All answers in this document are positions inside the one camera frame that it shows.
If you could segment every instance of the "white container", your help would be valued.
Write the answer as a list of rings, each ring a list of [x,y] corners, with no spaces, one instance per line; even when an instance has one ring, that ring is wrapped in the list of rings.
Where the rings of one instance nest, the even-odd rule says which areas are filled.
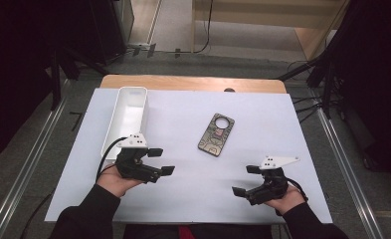
[[[143,87],[120,88],[104,145],[102,146],[101,156],[118,138],[128,137],[137,132],[145,133],[147,118],[147,89]],[[115,145],[105,160],[109,162],[115,161],[119,153],[120,148]]]

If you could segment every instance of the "hand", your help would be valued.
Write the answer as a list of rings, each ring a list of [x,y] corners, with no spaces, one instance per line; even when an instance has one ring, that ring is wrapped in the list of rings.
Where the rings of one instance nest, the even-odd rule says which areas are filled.
[[[142,181],[122,178],[115,165],[108,165],[97,180],[97,184],[116,197],[121,197],[130,188],[137,186]]]
[[[264,204],[267,204],[271,207],[277,209],[282,215],[285,215],[292,208],[304,203],[304,199],[301,196],[299,190],[294,186],[289,185],[286,194],[281,199],[273,199],[266,201]]]

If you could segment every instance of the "white tabletop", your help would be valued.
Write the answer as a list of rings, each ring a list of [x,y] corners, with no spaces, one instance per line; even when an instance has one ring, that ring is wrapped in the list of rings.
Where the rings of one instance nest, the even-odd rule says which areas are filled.
[[[56,221],[66,207],[79,205],[93,187],[117,92],[96,89],[46,221]],[[274,155],[300,158],[284,166],[285,175],[302,186],[321,222],[332,222],[289,95],[148,91],[148,104],[145,137],[149,147],[161,147],[164,152],[161,157],[145,157],[144,163],[176,168],[157,183],[129,190],[114,221],[283,223],[274,209],[251,206],[232,191],[232,186],[261,185],[262,177],[247,173],[246,166],[259,165],[266,155]],[[197,147],[215,113],[235,120],[219,157]]]

